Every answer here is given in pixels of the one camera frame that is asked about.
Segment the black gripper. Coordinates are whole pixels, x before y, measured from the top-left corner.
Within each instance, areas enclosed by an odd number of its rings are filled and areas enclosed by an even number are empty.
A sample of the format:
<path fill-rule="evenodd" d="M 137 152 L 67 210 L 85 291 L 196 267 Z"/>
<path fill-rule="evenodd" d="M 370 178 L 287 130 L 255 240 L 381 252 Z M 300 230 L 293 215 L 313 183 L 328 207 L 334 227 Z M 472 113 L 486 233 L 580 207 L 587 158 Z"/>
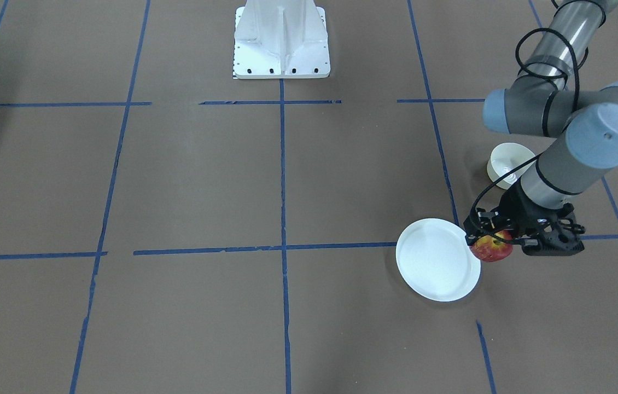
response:
<path fill-rule="evenodd" d="M 526 217 L 526 209 L 533 205 L 548 209 L 559 209 L 564 200 L 559 200 L 549 204 L 537 204 L 529 197 L 522 186 L 522 181 L 517 181 L 512 185 L 499 200 L 499 204 L 491 211 L 477 207 L 479 200 L 491 190 L 493 185 L 487 187 L 477 197 L 473 204 L 473 217 L 464 220 L 465 242 L 467 245 L 474 245 L 484 235 L 491 235 L 497 242 L 509 245 L 523 245 L 526 235 L 521 229 L 522 222 Z"/>

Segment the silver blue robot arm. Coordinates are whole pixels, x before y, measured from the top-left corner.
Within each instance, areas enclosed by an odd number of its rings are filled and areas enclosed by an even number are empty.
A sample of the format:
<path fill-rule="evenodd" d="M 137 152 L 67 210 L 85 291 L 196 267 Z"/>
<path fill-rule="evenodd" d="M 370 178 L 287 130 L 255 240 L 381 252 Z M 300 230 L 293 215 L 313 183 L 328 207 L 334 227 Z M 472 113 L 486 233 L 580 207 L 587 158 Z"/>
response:
<path fill-rule="evenodd" d="M 521 168 L 524 174 L 491 211 L 473 204 L 464 221 L 465 239 L 484 237 L 526 252 L 576 252 L 586 229 L 572 200 L 618 167 L 618 82 L 582 91 L 579 69 L 594 33 L 618 1 L 563 1 L 527 60 L 516 54 L 512 86 L 487 95 L 482 120 L 507 135 L 542 136 L 551 145 Z"/>

